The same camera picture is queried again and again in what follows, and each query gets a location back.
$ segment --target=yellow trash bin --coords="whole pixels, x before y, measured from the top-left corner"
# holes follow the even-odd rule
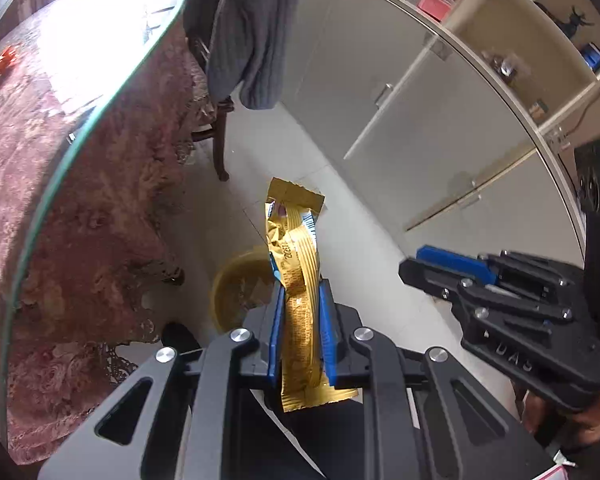
[[[232,258],[211,288],[211,317],[216,328],[228,332],[242,326],[250,308],[269,303],[274,277],[266,246]]]

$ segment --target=clear plastic container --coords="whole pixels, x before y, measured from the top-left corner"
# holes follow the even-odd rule
[[[418,8],[441,22],[445,19],[453,4],[453,0],[420,0]]]

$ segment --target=snack wrapper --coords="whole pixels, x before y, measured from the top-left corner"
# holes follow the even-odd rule
[[[267,193],[267,244],[275,277],[285,287],[282,407],[285,412],[350,399],[357,390],[336,390],[322,370],[318,326],[320,262],[315,220],[324,197],[274,178]]]

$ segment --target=cabinet handle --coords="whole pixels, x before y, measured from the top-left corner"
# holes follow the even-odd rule
[[[376,100],[374,101],[374,104],[376,105],[376,107],[378,109],[380,109],[380,107],[382,106],[382,103],[384,102],[384,97],[387,93],[387,91],[391,91],[394,89],[394,86],[390,83],[385,83],[384,88],[382,88],[382,91],[380,92],[380,94],[378,95],[378,97],[376,98]]]
[[[472,206],[473,204],[480,202],[480,200],[482,200],[482,195],[477,193],[477,194],[473,195],[472,197],[469,197],[468,199],[466,199],[464,202],[460,202],[458,205],[459,205],[460,209],[467,209],[469,206]]]

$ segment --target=wooden chair leg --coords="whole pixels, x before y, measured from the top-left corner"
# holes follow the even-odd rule
[[[218,103],[218,116],[212,127],[214,130],[214,168],[222,182],[229,180],[224,169],[224,138],[226,137],[226,115],[234,110],[234,102],[230,97]]]

